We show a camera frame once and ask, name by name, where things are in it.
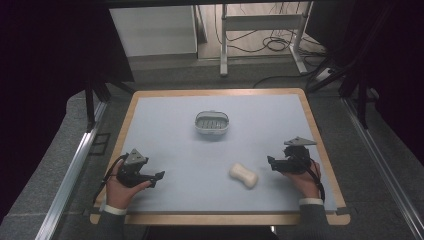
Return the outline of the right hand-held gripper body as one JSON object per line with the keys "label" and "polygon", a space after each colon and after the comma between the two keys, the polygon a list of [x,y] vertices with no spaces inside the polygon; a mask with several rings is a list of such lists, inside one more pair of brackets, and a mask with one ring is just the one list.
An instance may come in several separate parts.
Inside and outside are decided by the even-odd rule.
{"label": "right hand-held gripper body", "polygon": [[284,145],[286,148],[283,152],[288,162],[292,165],[292,169],[289,170],[289,173],[305,173],[313,163],[307,146],[316,145],[316,142],[297,136],[294,139],[285,141]]}

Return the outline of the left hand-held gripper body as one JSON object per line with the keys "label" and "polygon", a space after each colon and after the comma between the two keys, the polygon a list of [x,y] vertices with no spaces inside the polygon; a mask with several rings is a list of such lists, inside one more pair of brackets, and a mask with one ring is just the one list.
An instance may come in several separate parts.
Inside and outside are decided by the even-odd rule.
{"label": "left hand-held gripper body", "polygon": [[116,177],[118,181],[125,187],[132,188],[136,185],[149,181],[148,175],[140,173],[141,168],[148,162],[139,151],[133,149],[119,167]]}

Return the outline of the person's right hand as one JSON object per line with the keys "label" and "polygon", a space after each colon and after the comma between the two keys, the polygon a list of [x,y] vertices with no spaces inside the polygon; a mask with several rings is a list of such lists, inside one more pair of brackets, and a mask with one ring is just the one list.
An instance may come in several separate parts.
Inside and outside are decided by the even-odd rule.
{"label": "person's right hand", "polygon": [[321,178],[320,165],[317,162],[313,162],[310,167],[311,175],[309,172],[303,174],[292,174],[284,173],[284,176],[288,177],[294,186],[302,193],[304,198],[320,198],[320,190],[315,182],[316,179]]}

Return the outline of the person's left hand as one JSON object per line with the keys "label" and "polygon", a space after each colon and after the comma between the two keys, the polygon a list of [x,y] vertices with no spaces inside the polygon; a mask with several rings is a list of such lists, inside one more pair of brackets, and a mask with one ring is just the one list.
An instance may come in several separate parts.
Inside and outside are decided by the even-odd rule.
{"label": "person's left hand", "polygon": [[122,185],[116,177],[116,174],[122,165],[120,160],[113,168],[111,176],[106,182],[106,204],[117,209],[127,209],[132,198],[140,191],[151,185],[150,181],[140,183],[135,187],[128,188]]}

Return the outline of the cream white soap bar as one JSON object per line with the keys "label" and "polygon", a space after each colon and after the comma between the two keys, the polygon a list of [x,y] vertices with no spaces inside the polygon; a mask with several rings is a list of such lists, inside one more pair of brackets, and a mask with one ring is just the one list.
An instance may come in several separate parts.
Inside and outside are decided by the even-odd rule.
{"label": "cream white soap bar", "polygon": [[247,188],[253,188],[258,182],[258,175],[240,163],[232,165],[229,175],[241,181]]}

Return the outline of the light blue table mat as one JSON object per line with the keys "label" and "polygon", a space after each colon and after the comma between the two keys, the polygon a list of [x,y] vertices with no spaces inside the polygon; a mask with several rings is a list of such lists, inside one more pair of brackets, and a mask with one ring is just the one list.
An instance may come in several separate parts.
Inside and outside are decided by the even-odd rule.
{"label": "light blue table mat", "polygon": [[[202,111],[229,117],[223,135],[196,131]],[[165,171],[155,188],[137,194],[129,207],[141,213],[277,213],[299,209],[299,191],[272,171],[267,156],[281,159],[284,142],[314,137],[296,94],[151,97],[138,100],[123,149],[148,162],[142,173]],[[253,188],[232,178],[240,163],[258,175]]]}

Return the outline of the wooden-edged work board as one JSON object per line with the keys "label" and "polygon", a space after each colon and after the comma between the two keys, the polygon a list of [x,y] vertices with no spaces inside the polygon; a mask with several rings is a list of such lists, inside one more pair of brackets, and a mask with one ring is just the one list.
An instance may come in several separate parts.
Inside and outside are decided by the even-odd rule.
{"label": "wooden-edged work board", "polygon": [[[311,128],[313,141],[316,145],[308,146],[310,156],[321,166],[322,183],[325,187],[326,216],[332,225],[346,225],[351,217],[335,178],[331,163],[326,153],[323,141],[317,129],[311,108],[305,93],[299,88],[277,89],[227,89],[227,90],[167,90],[167,91],[138,91],[130,102],[125,120],[112,156],[118,158],[128,153],[123,144],[128,133],[131,120],[134,116],[136,104],[141,98],[151,97],[194,97],[194,96],[252,96],[252,95],[284,95],[296,94],[299,96],[308,124]],[[132,212],[126,217],[129,224],[144,225],[293,225],[299,220],[299,209],[296,212],[277,213],[141,213]]]}

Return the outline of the white soap dish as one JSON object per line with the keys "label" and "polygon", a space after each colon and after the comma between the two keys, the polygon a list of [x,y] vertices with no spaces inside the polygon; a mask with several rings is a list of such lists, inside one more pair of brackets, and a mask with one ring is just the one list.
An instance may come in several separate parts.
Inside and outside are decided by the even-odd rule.
{"label": "white soap dish", "polygon": [[228,115],[219,111],[202,111],[194,122],[196,131],[205,135],[223,135],[228,131],[229,124]]}

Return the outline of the white power strip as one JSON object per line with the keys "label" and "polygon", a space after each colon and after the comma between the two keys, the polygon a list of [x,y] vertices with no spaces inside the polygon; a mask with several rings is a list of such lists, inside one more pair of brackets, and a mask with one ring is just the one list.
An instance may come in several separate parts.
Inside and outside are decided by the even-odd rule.
{"label": "white power strip", "polygon": [[334,73],[334,70],[332,68],[325,68],[323,71],[321,71],[315,78],[316,81],[321,82],[325,80],[327,77],[332,75]]}

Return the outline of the white cabinet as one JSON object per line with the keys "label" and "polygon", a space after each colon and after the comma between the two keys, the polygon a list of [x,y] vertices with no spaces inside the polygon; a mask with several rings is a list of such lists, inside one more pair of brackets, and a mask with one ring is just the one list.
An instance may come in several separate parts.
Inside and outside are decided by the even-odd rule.
{"label": "white cabinet", "polygon": [[127,57],[197,52],[192,6],[110,9]]}

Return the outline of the white metal stand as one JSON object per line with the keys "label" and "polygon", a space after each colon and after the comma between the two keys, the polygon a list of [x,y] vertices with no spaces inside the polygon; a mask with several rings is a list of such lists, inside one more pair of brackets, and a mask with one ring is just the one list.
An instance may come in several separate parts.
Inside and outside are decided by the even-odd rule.
{"label": "white metal stand", "polygon": [[228,31],[251,31],[251,30],[295,30],[294,41],[289,45],[289,50],[298,68],[303,74],[307,72],[306,66],[300,57],[299,47],[309,18],[312,2],[309,1],[300,14],[291,15],[247,15],[230,16],[227,14],[227,5],[221,7],[221,51],[220,51],[220,75],[228,75],[227,56],[227,32]]}

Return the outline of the aluminium rail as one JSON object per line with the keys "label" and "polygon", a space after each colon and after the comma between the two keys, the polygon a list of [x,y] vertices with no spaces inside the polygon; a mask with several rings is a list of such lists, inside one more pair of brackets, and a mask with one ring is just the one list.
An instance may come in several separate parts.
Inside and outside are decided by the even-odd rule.
{"label": "aluminium rail", "polygon": [[64,209],[78,180],[82,167],[88,156],[94,137],[97,134],[107,103],[100,102],[94,111],[94,126],[85,132],[79,142],[78,148],[70,162],[67,172],[58,188],[52,204],[44,218],[35,240],[51,240],[60,222]]}
{"label": "aluminium rail", "polygon": [[369,156],[376,165],[376,168],[381,175],[383,182],[389,190],[393,200],[398,206],[402,217],[412,232],[415,240],[424,240],[424,221],[419,216],[416,207],[406,194],[405,190],[401,187],[394,173],[390,169],[386,158],[382,154],[380,148],[376,144],[374,138],[368,129],[359,121],[357,117],[357,110],[354,104],[346,98],[342,98],[341,102],[346,108],[346,111],[351,119],[359,137],[364,143]]}

